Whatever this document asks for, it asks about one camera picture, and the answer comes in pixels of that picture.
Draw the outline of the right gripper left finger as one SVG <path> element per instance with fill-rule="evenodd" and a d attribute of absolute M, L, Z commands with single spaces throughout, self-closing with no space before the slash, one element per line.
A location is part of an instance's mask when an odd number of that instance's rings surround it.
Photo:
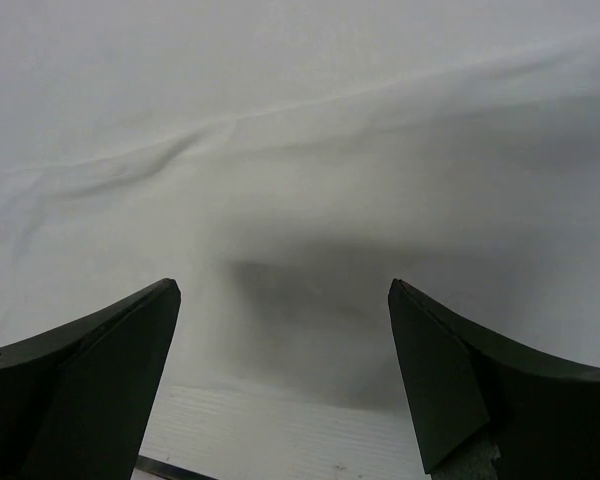
<path fill-rule="evenodd" d="M 180 304 L 162 279 L 0 347 L 0 479 L 130 478 Z"/>

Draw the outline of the white t shirt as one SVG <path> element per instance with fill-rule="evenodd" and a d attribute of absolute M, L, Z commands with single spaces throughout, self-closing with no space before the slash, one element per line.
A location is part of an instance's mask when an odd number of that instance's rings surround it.
<path fill-rule="evenodd" d="M 399 408 L 395 278 L 600 366 L 600 1 L 0 1 L 0 346 L 163 277 L 171 384 Z"/>

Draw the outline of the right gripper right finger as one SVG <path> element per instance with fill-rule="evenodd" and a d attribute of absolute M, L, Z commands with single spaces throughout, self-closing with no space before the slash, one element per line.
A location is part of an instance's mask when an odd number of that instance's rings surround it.
<path fill-rule="evenodd" d="M 388 294 L 424 471 L 600 479 L 600 368 L 482 327 L 401 280 Z"/>

